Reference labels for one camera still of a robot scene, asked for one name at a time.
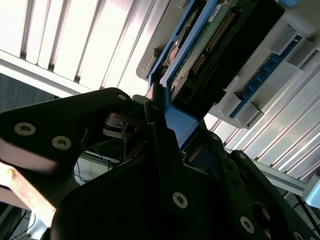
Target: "light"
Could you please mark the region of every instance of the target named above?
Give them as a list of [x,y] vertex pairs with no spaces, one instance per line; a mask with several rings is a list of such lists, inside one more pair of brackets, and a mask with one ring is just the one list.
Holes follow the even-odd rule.
[[140,77],[135,77],[135,80],[128,92],[128,95],[132,97],[133,95],[145,96],[148,91],[148,82]]
[[33,1],[25,59],[30,63],[37,64],[50,2],[49,0]]
[[0,0],[0,49],[20,57],[28,0]]
[[120,88],[126,93],[130,91],[130,88],[133,82],[135,81],[135,77],[137,76],[136,69],[138,67],[138,64],[147,49],[147,46],[151,40],[151,37],[153,36],[158,26],[158,23],[161,20],[161,17],[163,16],[164,11],[166,10],[168,3],[169,3],[168,0],[155,1],[149,14],[152,17],[149,17],[145,21],[144,27],[142,29],[142,33],[139,36],[136,45],[134,46],[134,51],[132,55],[129,56],[130,61],[123,62],[127,64],[127,65],[123,65],[123,63],[121,63],[121,59],[124,56],[123,55],[121,56],[120,54],[117,55],[118,59],[116,59],[116,61],[112,66],[112,71],[108,75],[108,79],[106,81],[105,87],[107,86],[114,87],[114,84],[115,84],[116,87]]
[[98,0],[72,0],[56,56],[54,72],[74,80]]
[[211,115],[210,113],[208,113],[207,115],[204,116],[203,120],[205,122],[206,128],[208,130],[211,130],[219,119]]
[[91,91],[85,86],[1,50],[0,73],[60,98]]
[[108,0],[104,4],[83,58],[81,85],[100,88],[132,3],[133,0]]
[[[106,73],[105,78],[103,80],[103,82],[105,83],[104,84],[105,88],[117,87],[126,69],[126,66],[128,65],[129,60],[130,62],[132,62],[131,60],[132,50],[135,49],[135,45],[137,44],[137,39],[141,39],[141,36],[140,36],[141,30],[144,28],[146,19],[149,16],[148,13],[150,12],[150,9],[153,6],[153,3],[154,3],[154,0],[140,0],[138,5],[136,6],[134,13],[132,15],[132,18],[128,23],[125,36],[123,37],[123,39],[121,39],[121,45],[115,51],[112,59],[112,63],[111,63],[112,65],[111,67],[109,67],[108,72]],[[126,93],[129,92],[129,88],[132,82],[135,80],[136,68],[138,66],[139,61],[141,60],[141,57],[139,60],[137,60],[133,64],[135,68],[134,68],[133,74],[129,76],[130,83],[126,88],[126,91],[125,91]]]
[[38,65],[48,69],[64,0],[52,0],[45,23]]

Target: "green circuit board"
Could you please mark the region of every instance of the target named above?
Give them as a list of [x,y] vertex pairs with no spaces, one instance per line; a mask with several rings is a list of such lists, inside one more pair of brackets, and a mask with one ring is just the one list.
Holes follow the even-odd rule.
[[195,74],[198,73],[205,57],[202,52],[205,49],[207,49],[207,51],[213,50],[215,43],[219,41],[219,36],[222,35],[221,30],[232,21],[234,13],[231,12],[231,8],[234,7],[237,2],[238,0],[229,0],[216,6],[176,71],[171,86],[179,84],[179,81],[188,76],[190,71],[194,71]]

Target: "black plastic part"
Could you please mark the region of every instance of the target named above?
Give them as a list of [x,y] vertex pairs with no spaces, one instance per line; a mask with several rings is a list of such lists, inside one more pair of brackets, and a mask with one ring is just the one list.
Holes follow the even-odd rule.
[[[73,169],[87,143],[105,140],[104,121],[110,113],[126,113],[131,98],[117,88],[61,98],[0,114],[0,159],[13,166],[47,176],[65,177]],[[18,123],[30,123],[29,136],[15,133]],[[53,147],[52,140],[65,136],[68,150]]]
[[183,87],[177,87],[180,91],[171,99],[174,106],[198,119],[219,103],[226,93],[224,89],[284,13],[274,0],[241,0],[238,5],[237,19],[211,59],[196,76],[179,81]]

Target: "mounting hole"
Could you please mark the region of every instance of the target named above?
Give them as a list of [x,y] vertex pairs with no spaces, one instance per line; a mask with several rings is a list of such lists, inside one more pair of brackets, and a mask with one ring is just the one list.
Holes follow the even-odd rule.
[[28,122],[20,122],[14,126],[14,131],[22,136],[30,136],[36,132],[36,127]]
[[71,147],[71,140],[66,136],[56,136],[52,139],[52,146],[58,150],[68,150]]
[[219,140],[219,137],[218,137],[217,135],[215,135],[214,133],[212,133],[212,138],[213,138],[214,140]]
[[231,180],[231,183],[232,183],[235,187],[238,187],[238,183],[236,182],[236,180],[232,179],[232,180]]
[[240,158],[242,158],[243,160],[246,160],[246,156],[245,156],[242,152],[239,152],[239,156],[240,156]]
[[135,131],[137,130],[137,127],[135,125],[128,125],[125,129],[125,131],[128,133],[128,134],[132,134],[134,133]]
[[127,97],[125,95],[122,95],[121,93],[118,93],[118,98],[121,100],[127,100]]
[[242,227],[250,234],[255,232],[255,227],[252,222],[245,216],[240,217],[240,223]]
[[229,170],[231,170],[231,171],[234,170],[234,168],[233,168],[230,164],[227,164],[226,166],[227,166],[227,168],[228,168]]

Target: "robotic arm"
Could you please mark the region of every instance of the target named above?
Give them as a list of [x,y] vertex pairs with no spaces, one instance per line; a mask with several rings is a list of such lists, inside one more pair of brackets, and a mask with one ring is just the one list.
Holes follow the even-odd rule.
[[[151,89],[138,101],[107,88],[1,113],[1,200],[33,210],[50,240],[318,239],[203,121],[179,147],[164,88]],[[76,187],[82,151],[110,138],[124,140],[123,163]]]

